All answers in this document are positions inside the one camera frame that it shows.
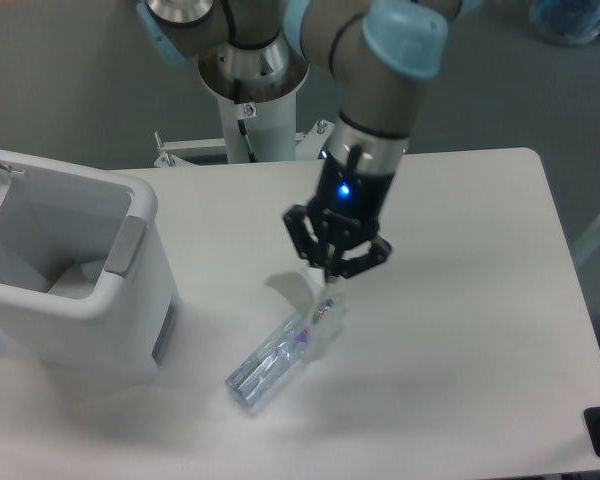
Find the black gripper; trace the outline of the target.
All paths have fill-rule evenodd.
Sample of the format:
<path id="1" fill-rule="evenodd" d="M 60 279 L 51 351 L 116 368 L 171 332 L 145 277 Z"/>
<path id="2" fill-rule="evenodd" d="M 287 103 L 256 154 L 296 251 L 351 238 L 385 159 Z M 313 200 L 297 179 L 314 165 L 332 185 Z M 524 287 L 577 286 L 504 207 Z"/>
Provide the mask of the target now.
<path id="1" fill-rule="evenodd" d="M 350 279 L 385 263 L 392 245 L 376 235 L 366 253 L 345 258 L 335 244 L 336 216 L 358 221 L 366 235 L 380 229 L 379 216 L 395 174 L 347 173 L 345 165 L 328 153 L 315 195 L 307 205 L 292 205 L 283 222 L 297 255 L 310 266 L 324 270 L 324 281 Z"/>

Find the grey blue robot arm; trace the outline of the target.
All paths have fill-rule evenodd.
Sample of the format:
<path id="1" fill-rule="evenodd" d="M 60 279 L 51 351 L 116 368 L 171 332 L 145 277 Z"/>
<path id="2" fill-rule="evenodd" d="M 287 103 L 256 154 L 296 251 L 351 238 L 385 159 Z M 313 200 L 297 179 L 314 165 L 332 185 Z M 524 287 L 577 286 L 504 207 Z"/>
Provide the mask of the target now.
<path id="1" fill-rule="evenodd" d="M 327 283 L 384 263 L 380 212 L 409 145 L 449 24 L 473 1 L 140 1 L 160 55 L 195 59 L 232 163 L 290 160 L 296 94 L 313 67 L 345 88 L 315 194 L 283 220 Z"/>

